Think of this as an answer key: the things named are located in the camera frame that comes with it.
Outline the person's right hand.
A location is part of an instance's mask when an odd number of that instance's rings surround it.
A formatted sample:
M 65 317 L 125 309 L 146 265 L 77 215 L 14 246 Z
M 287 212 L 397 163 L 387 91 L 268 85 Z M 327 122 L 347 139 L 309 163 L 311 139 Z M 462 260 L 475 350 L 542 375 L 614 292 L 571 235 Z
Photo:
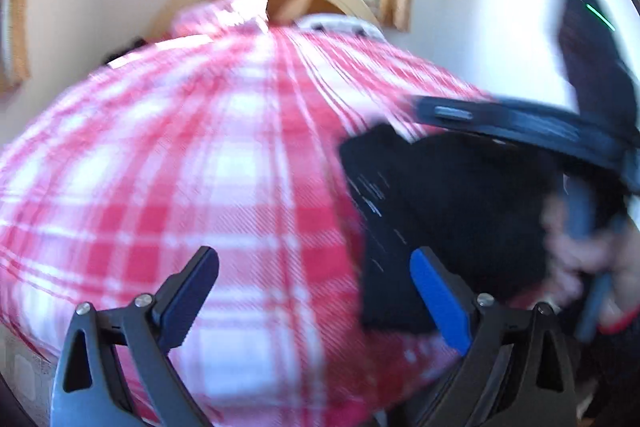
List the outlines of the person's right hand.
M 639 230 L 631 219 L 617 232 L 599 231 L 589 239 L 564 232 L 565 202 L 559 196 L 544 201 L 541 224 L 549 253 L 547 294 L 565 307 L 582 297 L 582 274 L 608 272 L 612 286 L 599 308 L 598 325 L 605 334 L 623 332 L 639 315 Z

